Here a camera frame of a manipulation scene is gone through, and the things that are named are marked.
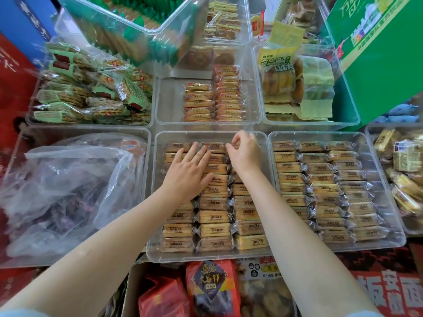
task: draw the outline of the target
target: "hand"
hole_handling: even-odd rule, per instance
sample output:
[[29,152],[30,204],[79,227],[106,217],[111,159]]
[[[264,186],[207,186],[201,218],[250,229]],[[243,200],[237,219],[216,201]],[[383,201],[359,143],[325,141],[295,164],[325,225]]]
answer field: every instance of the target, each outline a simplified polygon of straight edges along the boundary
[[[235,149],[233,144],[238,142],[240,142],[239,149]],[[246,133],[244,130],[239,131],[232,139],[232,144],[226,144],[226,150],[232,166],[240,176],[250,170],[261,171],[262,152],[254,134]]]
[[212,152],[207,150],[207,146],[202,146],[195,153],[197,148],[198,142],[194,142],[182,161],[184,149],[178,150],[160,187],[166,191],[166,196],[176,198],[178,205],[194,199],[214,177],[213,173],[209,173],[201,179]]

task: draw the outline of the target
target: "red packaging bag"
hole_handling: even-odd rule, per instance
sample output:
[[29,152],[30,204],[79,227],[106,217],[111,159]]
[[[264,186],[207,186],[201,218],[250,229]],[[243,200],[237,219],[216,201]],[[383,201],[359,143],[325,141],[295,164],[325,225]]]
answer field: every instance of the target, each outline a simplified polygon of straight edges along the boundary
[[145,278],[155,285],[138,299],[140,317],[190,317],[189,300],[179,278]]
[[187,288],[191,316],[241,317],[236,265],[232,260],[190,262]]

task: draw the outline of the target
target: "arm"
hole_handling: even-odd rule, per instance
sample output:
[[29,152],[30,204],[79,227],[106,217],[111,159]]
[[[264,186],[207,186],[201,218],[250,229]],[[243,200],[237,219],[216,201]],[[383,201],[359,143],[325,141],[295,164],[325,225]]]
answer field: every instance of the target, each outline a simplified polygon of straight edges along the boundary
[[33,309],[51,317],[97,316],[134,264],[150,236],[181,203],[213,179],[201,179],[210,158],[194,143],[179,150],[163,185],[145,201],[89,237],[10,299],[0,311]]
[[252,133],[240,131],[227,144],[232,166],[251,194],[278,268],[303,316],[378,312],[334,253],[303,223],[260,170]]

